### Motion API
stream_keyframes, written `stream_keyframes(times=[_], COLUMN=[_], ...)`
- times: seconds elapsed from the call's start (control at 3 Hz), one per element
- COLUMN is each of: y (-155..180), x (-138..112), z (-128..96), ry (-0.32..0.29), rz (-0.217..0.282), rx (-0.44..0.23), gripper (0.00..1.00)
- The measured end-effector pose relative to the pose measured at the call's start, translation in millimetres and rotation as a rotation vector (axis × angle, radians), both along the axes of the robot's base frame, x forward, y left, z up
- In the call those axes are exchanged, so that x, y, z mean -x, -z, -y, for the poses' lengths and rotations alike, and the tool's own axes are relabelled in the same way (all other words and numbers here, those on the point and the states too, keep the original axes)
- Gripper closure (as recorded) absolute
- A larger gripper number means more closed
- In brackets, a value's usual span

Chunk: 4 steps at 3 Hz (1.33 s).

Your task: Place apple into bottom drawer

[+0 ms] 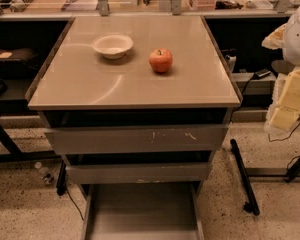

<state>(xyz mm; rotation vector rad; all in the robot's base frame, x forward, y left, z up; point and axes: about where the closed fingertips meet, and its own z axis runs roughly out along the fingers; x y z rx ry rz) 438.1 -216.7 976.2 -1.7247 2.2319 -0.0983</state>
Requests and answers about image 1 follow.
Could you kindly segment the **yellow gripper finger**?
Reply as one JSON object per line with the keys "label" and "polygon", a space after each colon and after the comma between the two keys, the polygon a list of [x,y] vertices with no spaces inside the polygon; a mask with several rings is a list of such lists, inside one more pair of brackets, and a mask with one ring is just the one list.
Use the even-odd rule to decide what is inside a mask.
{"label": "yellow gripper finger", "polygon": [[272,104],[266,114],[267,131],[290,131],[300,117],[300,67],[288,75],[279,73],[275,81]]}
{"label": "yellow gripper finger", "polygon": [[281,49],[283,47],[285,28],[286,24],[276,28],[271,34],[264,38],[261,46],[271,50]]}

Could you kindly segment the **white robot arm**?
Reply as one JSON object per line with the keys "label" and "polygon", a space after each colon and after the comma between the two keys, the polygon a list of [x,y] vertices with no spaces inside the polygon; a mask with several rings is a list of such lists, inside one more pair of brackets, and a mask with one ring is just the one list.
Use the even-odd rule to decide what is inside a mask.
{"label": "white robot arm", "polygon": [[300,116],[300,6],[288,22],[268,35],[261,45],[272,50],[281,49],[283,59],[294,66],[268,116],[271,127],[290,130]]}

